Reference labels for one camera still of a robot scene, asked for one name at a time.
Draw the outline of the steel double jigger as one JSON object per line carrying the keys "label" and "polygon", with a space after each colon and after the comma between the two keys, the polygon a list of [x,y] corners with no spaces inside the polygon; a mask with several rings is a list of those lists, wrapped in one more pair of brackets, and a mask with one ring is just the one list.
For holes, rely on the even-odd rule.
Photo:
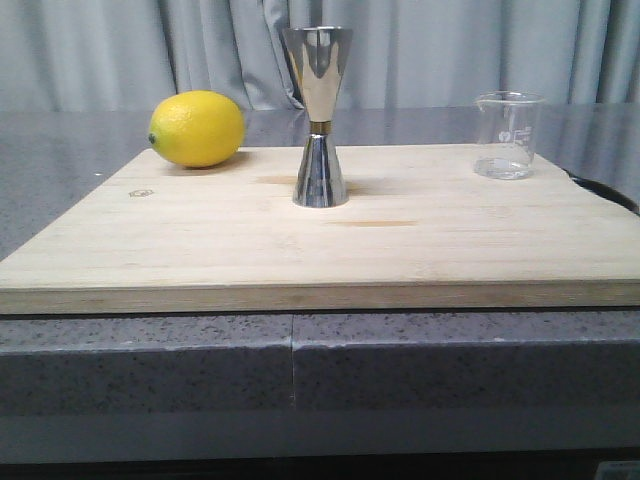
{"label": "steel double jigger", "polygon": [[350,29],[333,26],[283,31],[293,76],[309,119],[309,134],[293,193],[293,202],[301,207],[331,208],[348,201],[331,132],[352,35]]}

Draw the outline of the clear glass beaker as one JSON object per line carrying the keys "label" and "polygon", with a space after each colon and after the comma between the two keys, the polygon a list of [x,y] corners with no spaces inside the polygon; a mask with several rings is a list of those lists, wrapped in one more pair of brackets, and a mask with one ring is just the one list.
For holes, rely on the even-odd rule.
{"label": "clear glass beaker", "polygon": [[476,174],[500,180],[519,180],[532,174],[537,124],[544,101],[539,94],[508,90],[476,98]]}

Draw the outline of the wooden cutting board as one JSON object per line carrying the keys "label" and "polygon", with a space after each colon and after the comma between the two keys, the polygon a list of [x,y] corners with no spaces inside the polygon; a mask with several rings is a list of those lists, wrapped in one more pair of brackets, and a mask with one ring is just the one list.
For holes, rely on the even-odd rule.
{"label": "wooden cutting board", "polygon": [[346,204],[292,201],[301,151],[210,169],[146,150],[1,263],[5,314],[635,306],[639,219],[544,158],[475,174],[472,144],[346,146]]}

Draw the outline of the yellow lemon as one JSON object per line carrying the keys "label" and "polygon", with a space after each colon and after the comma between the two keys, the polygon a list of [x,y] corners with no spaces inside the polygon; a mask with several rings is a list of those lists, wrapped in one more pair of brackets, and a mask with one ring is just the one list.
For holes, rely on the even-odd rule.
{"label": "yellow lemon", "polygon": [[232,157],[244,140],[245,121],[230,98],[194,90],[161,101],[151,115],[148,140],[165,160],[204,168]]}

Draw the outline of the grey curtain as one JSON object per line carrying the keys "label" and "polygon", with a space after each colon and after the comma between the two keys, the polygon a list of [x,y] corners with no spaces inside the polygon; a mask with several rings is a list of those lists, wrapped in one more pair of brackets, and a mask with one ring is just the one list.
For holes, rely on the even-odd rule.
{"label": "grey curtain", "polygon": [[339,57],[342,108],[639,99],[635,1],[5,1],[1,108],[145,110],[195,89],[298,108],[290,34],[316,74]]}

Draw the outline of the label sticker bottom right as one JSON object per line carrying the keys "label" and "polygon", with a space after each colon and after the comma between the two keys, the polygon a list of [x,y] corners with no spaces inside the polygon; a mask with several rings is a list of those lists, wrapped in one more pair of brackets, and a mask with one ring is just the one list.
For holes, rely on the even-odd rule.
{"label": "label sticker bottom right", "polygon": [[601,462],[596,470],[595,480],[640,480],[640,461]]}

